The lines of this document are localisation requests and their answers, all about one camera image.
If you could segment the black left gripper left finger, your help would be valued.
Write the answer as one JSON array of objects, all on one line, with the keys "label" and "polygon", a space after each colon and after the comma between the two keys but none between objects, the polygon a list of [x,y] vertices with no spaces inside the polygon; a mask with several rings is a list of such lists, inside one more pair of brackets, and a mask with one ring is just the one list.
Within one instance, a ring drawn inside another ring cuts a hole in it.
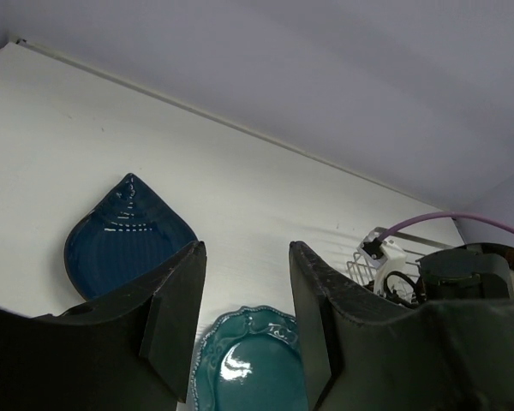
[{"label": "black left gripper left finger", "polygon": [[0,410],[173,410],[188,381],[206,277],[193,241],[58,316],[0,308]]}]

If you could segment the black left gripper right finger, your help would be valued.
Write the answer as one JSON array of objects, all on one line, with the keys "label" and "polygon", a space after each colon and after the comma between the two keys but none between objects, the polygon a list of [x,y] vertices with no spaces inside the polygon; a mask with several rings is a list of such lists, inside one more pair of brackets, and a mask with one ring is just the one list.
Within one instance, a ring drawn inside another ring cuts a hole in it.
[{"label": "black left gripper right finger", "polygon": [[290,244],[312,410],[514,410],[514,300],[401,307]]}]

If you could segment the teal embossed scalloped plate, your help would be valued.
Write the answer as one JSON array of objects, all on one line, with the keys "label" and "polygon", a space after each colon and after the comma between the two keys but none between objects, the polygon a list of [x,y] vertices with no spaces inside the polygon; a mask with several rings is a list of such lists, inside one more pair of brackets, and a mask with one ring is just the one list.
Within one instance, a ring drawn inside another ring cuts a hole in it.
[{"label": "teal embossed scalloped plate", "polygon": [[296,319],[269,306],[219,316],[194,352],[193,410],[307,410]]}]

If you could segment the dark blue teardrop plate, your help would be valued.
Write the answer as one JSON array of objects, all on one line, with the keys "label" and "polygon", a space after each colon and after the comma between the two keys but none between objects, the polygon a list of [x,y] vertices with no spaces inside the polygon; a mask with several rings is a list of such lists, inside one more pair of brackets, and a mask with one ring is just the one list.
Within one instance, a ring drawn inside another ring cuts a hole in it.
[{"label": "dark blue teardrop plate", "polygon": [[196,239],[161,197],[128,173],[70,231],[63,261],[76,291],[90,301],[153,270]]}]

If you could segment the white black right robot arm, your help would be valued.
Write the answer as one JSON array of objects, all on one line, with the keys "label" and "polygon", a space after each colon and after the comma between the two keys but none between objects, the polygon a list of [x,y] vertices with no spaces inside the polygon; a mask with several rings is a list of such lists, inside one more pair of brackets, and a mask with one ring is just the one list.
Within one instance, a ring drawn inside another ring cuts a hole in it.
[{"label": "white black right robot arm", "polygon": [[510,267],[497,254],[453,248],[426,255],[418,265],[429,301],[514,297]]}]

